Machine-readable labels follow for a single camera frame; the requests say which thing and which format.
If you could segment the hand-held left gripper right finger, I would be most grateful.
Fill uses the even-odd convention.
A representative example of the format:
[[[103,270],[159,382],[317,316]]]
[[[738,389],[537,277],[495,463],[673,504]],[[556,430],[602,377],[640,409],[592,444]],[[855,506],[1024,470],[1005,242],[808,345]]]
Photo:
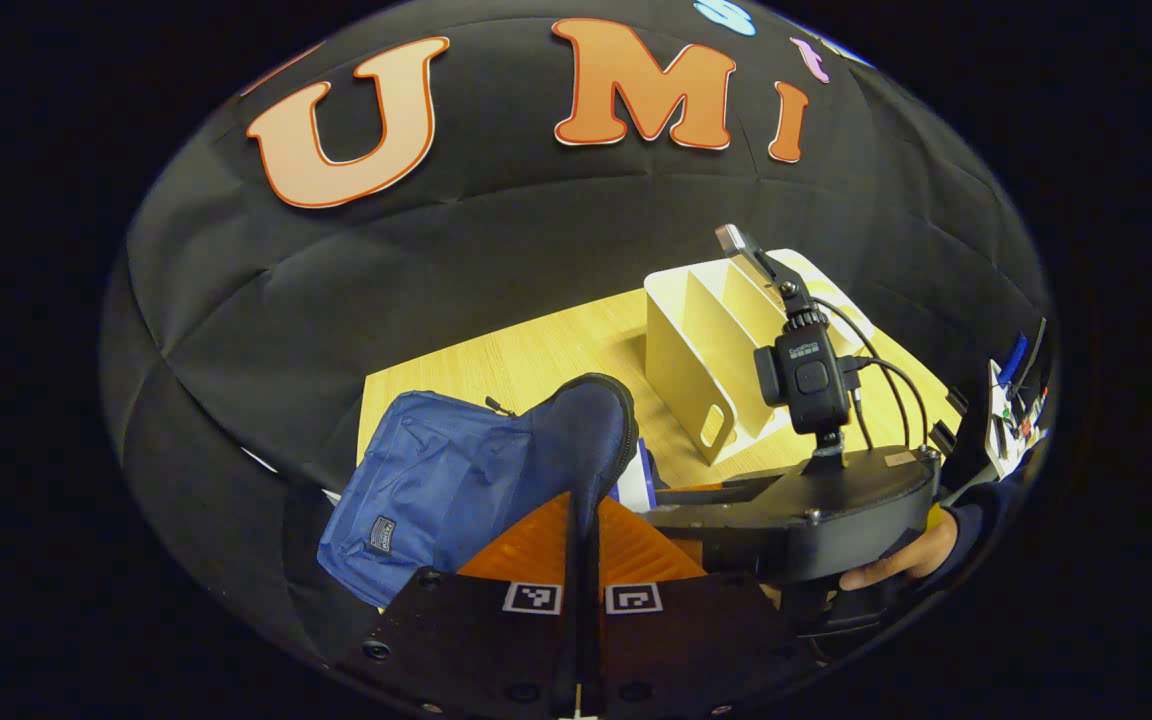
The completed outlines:
[[[817,670],[751,575],[704,571],[613,498],[596,539],[602,719],[733,719]]]

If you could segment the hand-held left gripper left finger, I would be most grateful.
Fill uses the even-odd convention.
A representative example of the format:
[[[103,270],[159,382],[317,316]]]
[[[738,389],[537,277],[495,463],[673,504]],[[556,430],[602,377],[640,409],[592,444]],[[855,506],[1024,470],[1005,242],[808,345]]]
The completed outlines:
[[[335,670],[429,719],[579,715],[567,637],[571,497],[531,511],[460,574],[417,570]]]

